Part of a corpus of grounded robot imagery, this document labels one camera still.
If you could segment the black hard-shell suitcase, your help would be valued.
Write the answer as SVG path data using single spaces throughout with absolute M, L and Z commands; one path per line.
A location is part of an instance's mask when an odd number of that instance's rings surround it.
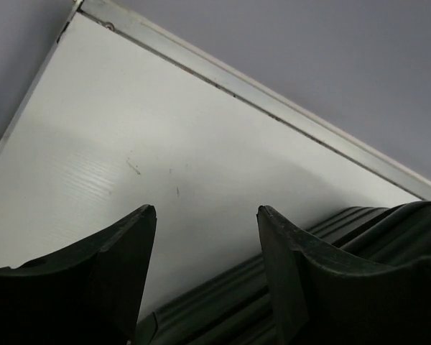
M 403 205 L 431 205 L 417 201 Z M 361 225 L 389 208 L 350 207 L 303 229 L 345 231 L 344 221 Z M 143 318 L 137 344 L 279 344 L 262 251 L 175 298 Z

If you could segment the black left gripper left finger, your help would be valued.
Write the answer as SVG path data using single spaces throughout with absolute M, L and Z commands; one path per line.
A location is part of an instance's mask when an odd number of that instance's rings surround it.
M 0 344 L 133 344 L 154 244 L 151 205 L 17 268 L 0 268 Z

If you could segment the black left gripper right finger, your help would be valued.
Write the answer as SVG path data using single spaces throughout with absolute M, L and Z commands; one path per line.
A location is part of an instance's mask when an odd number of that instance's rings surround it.
M 431 205 L 401 205 L 340 234 L 257 213 L 279 344 L 431 344 Z

